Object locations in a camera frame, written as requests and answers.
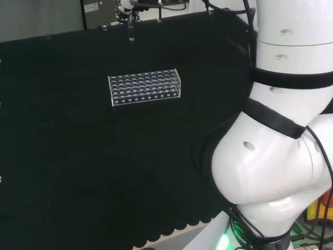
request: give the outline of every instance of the green light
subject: green light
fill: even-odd
[[[226,250],[230,241],[226,234],[223,234],[220,238],[215,250]]]

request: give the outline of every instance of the black cable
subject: black cable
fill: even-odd
[[[254,27],[253,27],[253,17],[251,14],[251,8],[248,0],[243,0],[246,15],[248,17],[249,22],[249,43],[250,43],[250,55],[253,63],[253,67],[255,67],[256,58],[257,58],[257,39],[255,38]]]
[[[320,197],[318,199],[318,204],[317,204],[317,211],[316,211],[316,217],[314,219],[314,223],[312,224],[311,228],[308,229],[308,232],[306,234],[299,234],[299,235],[293,235],[291,237],[291,241],[292,242],[295,242],[295,241],[299,241],[299,240],[303,240],[304,238],[308,238],[310,237],[311,234],[313,234],[316,226],[317,226],[317,223],[318,223],[318,219],[319,219],[319,211],[320,211],[320,205],[321,205],[321,202],[322,202],[322,197]]]
[[[211,23],[211,25],[216,29],[216,31],[221,35],[223,36],[227,41],[228,43],[235,49],[237,50],[237,52],[242,55],[242,56],[248,56],[248,53],[247,51],[239,44],[236,44],[234,43],[229,37],[227,37],[226,34],[224,34],[218,27],[217,25],[215,24],[214,20],[213,20],[213,17],[212,17],[212,14],[210,14],[210,11],[209,11],[209,8],[208,8],[208,5],[206,6],[206,12],[208,14],[208,18],[209,18],[209,21]]]
[[[311,135],[313,136],[313,138],[316,140],[316,142],[317,142],[317,144],[318,144],[318,146],[319,146],[319,148],[320,148],[320,150],[322,152],[322,155],[324,157],[325,163],[326,163],[326,165],[328,167],[329,175],[331,177],[331,183],[333,183],[333,171],[332,171],[332,167],[331,167],[331,164],[329,162],[329,159],[327,157],[327,154],[325,152],[325,149],[324,149],[322,143],[320,142],[319,138],[317,137],[317,135],[313,132],[313,130],[309,126],[306,126],[306,129],[311,133]],[[329,192],[327,204],[330,204],[332,195],[333,195],[333,189],[331,188],[331,190]],[[329,208],[329,206],[325,206],[324,222],[323,222],[323,225],[322,225],[322,235],[321,235],[319,250],[323,249],[324,238],[325,238],[325,229],[326,229],[326,224],[327,224],[328,208]]]
[[[87,20],[85,18],[85,10],[84,10],[83,0],[80,0],[80,5],[81,5],[81,15],[82,15],[83,28],[86,30],[87,29]]]
[[[181,9],[172,9],[172,8],[168,8],[168,7],[164,7],[164,6],[157,6],[157,5],[150,5],[150,4],[135,4],[135,6],[142,6],[142,7],[148,7],[148,8],[151,8],[151,9],[168,9],[168,10],[184,10],[186,9],[186,3],[185,3],[185,0],[182,0],[183,4],[184,4],[184,7],[181,8]]]
[[[237,212],[239,213],[239,215],[242,217],[242,219],[253,229],[256,230],[256,232],[262,237],[265,238],[265,236],[247,219],[245,218],[245,216],[239,211],[238,207],[235,206]]]
[[[297,228],[297,230],[298,230],[300,233],[302,233],[302,230],[300,229],[300,227],[297,225],[296,222],[293,223],[292,227]]]
[[[213,10],[216,10],[217,12],[225,13],[225,14],[245,14],[246,10],[229,10],[229,9],[221,9],[218,8],[215,5],[212,5],[209,3],[208,0],[206,0],[208,7],[212,8]]]

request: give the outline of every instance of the black band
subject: black band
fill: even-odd
[[[285,246],[286,242],[288,242],[288,246],[290,244],[291,229],[280,236],[262,238],[253,237],[249,233],[244,232],[244,228],[241,226],[241,223],[237,220],[233,220],[232,218],[230,219],[230,227],[233,231],[234,237],[244,249],[262,249],[262,246],[265,246],[266,250],[275,250],[275,246]]]
[[[301,137],[305,131],[305,127],[250,98],[245,101],[242,111],[266,127],[294,139]]]
[[[250,79],[272,87],[293,90],[313,90],[333,85],[333,72],[322,74],[285,74],[250,68]]]

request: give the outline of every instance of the robotic arm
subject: robotic arm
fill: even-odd
[[[292,75],[333,71],[333,1],[257,0],[257,8],[257,68]],[[333,163],[333,115],[319,115],[333,98],[333,86],[293,89],[297,84],[302,83],[277,88],[255,82],[249,98],[302,127],[309,125]],[[264,237],[287,235],[299,215],[331,187],[311,133],[294,139],[244,112],[216,147],[212,173],[224,197],[238,204]],[[227,230],[233,248],[246,241],[234,229]],[[290,238],[281,249],[293,249]]]
[[[139,6],[139,10],[148,10],[151,6],[159,7],[162,0],[121,0],[118,7],[118,15],[121,20],[127,19],[135,6]]]

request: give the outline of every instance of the black tablecloth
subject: black tablecloth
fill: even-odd
[[[247,44],[233,16],[216,23]],[[0,45],[0,247],[132,249],[223,208],[189,149],[240,109],[242,58],[205,13]],[[176,68],[182,97],[112,108],[107,76]]]

